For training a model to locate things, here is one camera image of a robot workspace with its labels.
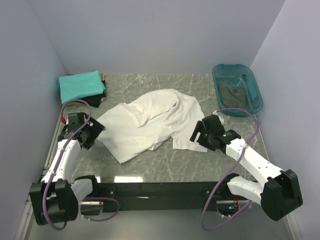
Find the white printed t shirt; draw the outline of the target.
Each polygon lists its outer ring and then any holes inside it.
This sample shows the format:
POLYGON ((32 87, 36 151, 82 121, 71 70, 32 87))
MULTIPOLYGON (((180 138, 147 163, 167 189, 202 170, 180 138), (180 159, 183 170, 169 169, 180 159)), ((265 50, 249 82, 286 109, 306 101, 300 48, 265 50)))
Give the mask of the white printed t shirt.
POLYGON ((195 97, 175 89, 159 89, 131 103, 119 103, 100 116, 98 122, 105 130, 98 139, 120 164, 157 149, 169 138, 173 139, 173 149, 205 153, 205 147, 190 141, 203 118, 195 97))

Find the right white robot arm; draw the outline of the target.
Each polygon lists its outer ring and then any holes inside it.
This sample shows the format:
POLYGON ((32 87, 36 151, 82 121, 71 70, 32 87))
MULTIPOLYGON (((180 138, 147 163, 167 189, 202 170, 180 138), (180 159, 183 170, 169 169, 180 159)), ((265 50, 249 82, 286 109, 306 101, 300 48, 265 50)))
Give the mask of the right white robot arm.
POLYGON ((270 163, 234 130, 225 130, 217 115, 199 120, 190 141, 234 159, 254 178, 247 180, 232 170, 218 181, 210 193, 246 198, 262 207, 273 221, 278 221, 303 205, 298 176, 291 169, 283 170, 270 163))

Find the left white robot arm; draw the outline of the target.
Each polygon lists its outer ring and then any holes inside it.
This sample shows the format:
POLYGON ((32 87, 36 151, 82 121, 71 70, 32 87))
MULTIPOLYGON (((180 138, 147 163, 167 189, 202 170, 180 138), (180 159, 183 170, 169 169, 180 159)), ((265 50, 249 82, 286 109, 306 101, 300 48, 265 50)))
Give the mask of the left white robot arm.
POLYGON ((72 170, 81 149, 89 150, 105 127, 84 112, 70 113, 57 138, 57 150, 47 173, 38 183, 31 185, 29 195, 35 221, 44 226, 74 221, 80 203, 90 194, 98 192, 94 175, 78 177, 74 183, 72 170))

